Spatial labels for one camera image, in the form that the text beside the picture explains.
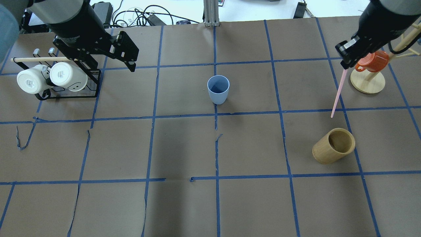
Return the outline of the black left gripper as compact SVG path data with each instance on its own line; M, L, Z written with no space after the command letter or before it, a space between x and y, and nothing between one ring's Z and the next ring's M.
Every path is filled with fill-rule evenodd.
M105 55L125 63L135 72L139 49L124 31L111 36L87 0L83 0L76 13L67 20L49 25L56 33L54 44L67 58L89 61L93 66L92 55Z

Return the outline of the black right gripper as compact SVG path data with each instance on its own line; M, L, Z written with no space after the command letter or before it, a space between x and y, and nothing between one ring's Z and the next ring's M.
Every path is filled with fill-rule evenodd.
M335 46L341 66L349 69L368 53L401 36L421 14L419 0L371 0L359 18L358 30L350 41Z

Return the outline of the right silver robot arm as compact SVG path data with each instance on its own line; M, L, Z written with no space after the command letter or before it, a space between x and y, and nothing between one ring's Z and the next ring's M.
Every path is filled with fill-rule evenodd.
M335 46L349 69L381 47L401 36L421 14L419 0L371 0L359 18L358 29L350 41Z

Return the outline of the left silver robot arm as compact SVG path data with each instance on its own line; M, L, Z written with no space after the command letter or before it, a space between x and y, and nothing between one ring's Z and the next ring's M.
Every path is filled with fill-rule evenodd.
M71 61L97 68L93 55L119 60L134 72L139 49L125 31L112 36L89 0L2 0L1 60L15 44L24 14L34 15L56 35L55 47Z

